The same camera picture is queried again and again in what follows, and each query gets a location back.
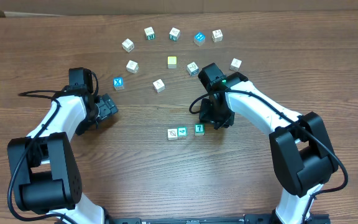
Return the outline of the green 7 wooden block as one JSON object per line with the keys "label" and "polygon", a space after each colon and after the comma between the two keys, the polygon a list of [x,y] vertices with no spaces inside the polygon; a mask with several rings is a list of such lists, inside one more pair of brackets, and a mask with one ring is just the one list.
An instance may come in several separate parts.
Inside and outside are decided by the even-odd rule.
{"label": "green 7 wooden block", "polygon": [[203,136],[204,134],[204,124],[195,124],[195,136]]}

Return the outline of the green 4 wooden block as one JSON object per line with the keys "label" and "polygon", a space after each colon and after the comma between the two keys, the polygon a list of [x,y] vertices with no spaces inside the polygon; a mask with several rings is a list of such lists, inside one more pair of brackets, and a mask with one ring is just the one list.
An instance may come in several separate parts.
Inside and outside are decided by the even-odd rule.
{"label": "green 4 wooden block", "polygon": [[187,127],[177,128],[178,139],[185,139],[188,135]]}

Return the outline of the leaf drawing wooden block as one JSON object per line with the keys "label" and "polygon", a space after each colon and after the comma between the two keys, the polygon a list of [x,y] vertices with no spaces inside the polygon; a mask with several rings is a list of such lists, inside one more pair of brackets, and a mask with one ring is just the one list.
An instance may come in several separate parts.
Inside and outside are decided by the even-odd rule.
{"label": "leaf drawing wooden block", "polygon": [[178,139],[177,128],[167,129],[167,138],[169,141],[177,140]]}

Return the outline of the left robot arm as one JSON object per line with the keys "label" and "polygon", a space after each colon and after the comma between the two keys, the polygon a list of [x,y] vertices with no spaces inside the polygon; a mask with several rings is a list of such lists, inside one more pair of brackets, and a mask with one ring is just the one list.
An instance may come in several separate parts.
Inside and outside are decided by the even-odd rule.
{"label": "left robot arm", "polygon": [[22,97],[45,98],[51,108],[41,123],[7,145],[11,179],[7,206],[23,222],[56,217],[60,223],[112,223],[108,211],[84,193],[71,139],[118,112],[87,68],[71,68],[61,90],[32,90]]}

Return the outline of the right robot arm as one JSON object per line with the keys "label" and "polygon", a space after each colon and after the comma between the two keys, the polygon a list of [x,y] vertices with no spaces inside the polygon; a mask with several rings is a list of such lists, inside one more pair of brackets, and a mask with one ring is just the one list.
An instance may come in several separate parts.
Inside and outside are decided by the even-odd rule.
{"label": "right robot arm", "polygon": [[321,117],[279,105],[245,75],[235,72],[226,76],[215,63],[204,67],[198,78],[207,91],[199,98],[197,113],[202,123],[228,128],[235,114],[240,114],[269,138],[282,195],[271,213],[244,215],[243,223],[330,223],[329,215],[310,211],[340,165]]}

